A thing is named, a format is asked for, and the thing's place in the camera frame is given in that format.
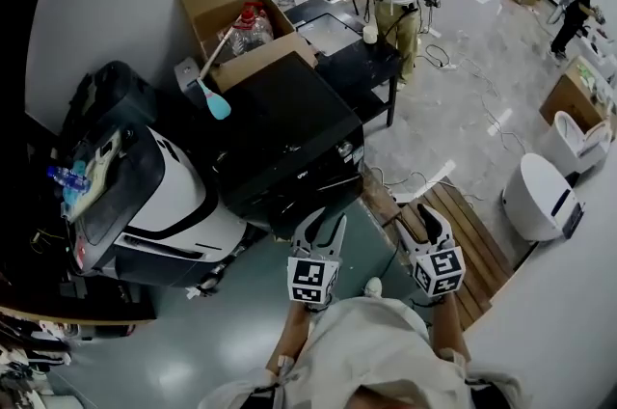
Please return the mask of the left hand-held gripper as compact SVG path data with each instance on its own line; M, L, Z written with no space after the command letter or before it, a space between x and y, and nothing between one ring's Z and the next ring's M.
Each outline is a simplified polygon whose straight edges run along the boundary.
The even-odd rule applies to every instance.
M326 305L331 299L340 268L340 250L347 216L336 221L325 248L312 250L313 241L324 222L325 207L314 210L296 228L287 261L289 299L309 305Z

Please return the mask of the black table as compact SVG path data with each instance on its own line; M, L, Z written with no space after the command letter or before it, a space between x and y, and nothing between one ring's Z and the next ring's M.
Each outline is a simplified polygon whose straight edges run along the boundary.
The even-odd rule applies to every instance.
M309 24L324 14L330 15L360 35L358 19L340 4L326 0L308 0L284 12L295 28ZM394 121L397 76L401 56L395 47L379 38L374 44L355 41L331 56L316 54L316 71L331 85L361 119L369 123L386 114L386 126Z

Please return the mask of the cream plastic tool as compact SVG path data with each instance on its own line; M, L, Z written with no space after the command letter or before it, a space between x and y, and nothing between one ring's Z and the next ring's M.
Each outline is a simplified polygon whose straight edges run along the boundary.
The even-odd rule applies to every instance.
M61 203L62 217L69 223L74 223L105 192L106 178L112 163L121 152L121 144L121 131L116 129L100 147L96 148L86 167L85 176L91 182L90 190L80 193L73 205Z

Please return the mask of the white toilet with open lid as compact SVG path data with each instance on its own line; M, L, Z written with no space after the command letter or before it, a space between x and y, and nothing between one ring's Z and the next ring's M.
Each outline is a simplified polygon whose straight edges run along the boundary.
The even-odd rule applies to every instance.
M606 159L611 139L609 120L583 132L570 114L557 111L544 145L545 158L564 177L583 174Z

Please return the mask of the blue cloth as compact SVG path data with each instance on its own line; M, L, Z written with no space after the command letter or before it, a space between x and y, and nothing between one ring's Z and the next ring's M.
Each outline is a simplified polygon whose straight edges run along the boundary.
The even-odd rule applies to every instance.
M83 160L76 160L73 163L71 171L76 175L83 177L86 174L87 164ZM62 190L64 202L67 205L73 205L77 198L80 196L80 192L65 186Z

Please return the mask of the black backpack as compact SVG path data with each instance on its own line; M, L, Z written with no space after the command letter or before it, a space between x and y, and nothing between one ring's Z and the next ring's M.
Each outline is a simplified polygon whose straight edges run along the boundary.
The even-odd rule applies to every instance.
M69 102L59 144L70 150L81 140L96 139L113 125L150 124L157 117L155 90L127 63L112 61L87 73L79 83Z

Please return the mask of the large black box appliance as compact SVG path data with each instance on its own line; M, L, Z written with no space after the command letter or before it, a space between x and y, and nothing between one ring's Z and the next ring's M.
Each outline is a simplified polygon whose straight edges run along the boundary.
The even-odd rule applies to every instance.
M340 212L362 192L359 117L296 52L223 94L212 167L224 205L288 238L313 211Z

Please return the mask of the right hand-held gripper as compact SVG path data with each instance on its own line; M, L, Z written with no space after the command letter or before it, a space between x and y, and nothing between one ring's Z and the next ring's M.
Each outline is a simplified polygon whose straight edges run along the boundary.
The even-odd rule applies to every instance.
M411 257L412 277L429 298L456 292L466 274L462 248L454 244L450 223L436 209L426 204L416 206L428 241L417 242L400 220L394 225Z

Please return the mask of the person's right forearm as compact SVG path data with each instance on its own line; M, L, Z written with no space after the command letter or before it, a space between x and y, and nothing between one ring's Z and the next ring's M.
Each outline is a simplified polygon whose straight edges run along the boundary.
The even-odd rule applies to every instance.
M449 349L471 360L453 293L445 294L433 308L432 345L439 357Z

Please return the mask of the white wall dispenser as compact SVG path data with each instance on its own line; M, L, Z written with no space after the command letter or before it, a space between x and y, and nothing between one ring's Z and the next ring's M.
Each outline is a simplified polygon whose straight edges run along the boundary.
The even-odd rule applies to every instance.
M199 109L206 107L206 99L197 82L201 69L193 57L174 66L174 76L181 92Z

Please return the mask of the cardboard box beside toilets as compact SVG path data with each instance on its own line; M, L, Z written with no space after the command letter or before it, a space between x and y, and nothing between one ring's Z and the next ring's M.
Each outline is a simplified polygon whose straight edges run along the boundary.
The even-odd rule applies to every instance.
M539 112L552 125L555 114L563 111L583 131L609 121L616 137L617 104L612 102L613 94L600 73L585 58L577 56L562 72Z

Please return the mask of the blue label water bottle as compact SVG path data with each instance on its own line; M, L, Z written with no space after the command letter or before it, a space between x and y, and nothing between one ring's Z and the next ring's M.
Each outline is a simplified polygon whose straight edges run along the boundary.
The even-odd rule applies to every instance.
M76 174L65 167L48 166L46 174L59 185L78 193L88 192L91 188L91 182L86 176Z

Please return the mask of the white and grey top-load washer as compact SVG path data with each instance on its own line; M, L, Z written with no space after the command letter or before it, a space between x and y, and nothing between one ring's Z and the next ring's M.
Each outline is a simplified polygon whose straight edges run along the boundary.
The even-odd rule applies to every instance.
M81 140L73 160L88 164L116 129L121 152L105 192L67 222L74 272L147 286L218 281L247 248L249 224L221 203L209 176L180 147L147 125L113 125Z

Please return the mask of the person's left forearm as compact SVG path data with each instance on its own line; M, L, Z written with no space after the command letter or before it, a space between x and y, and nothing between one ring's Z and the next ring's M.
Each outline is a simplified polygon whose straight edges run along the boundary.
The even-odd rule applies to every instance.
M311 312L304 303L292 301L279 341L266 365L275 375L280 373L280 359L296 361L309 337Z

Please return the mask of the white round closed toilet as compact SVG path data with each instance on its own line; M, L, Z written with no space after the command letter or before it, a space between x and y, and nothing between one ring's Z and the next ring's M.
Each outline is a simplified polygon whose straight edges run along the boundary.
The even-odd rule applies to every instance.
M583 205L553 164L526 153L501 193L503 210L525 241L570 239L583 215Z

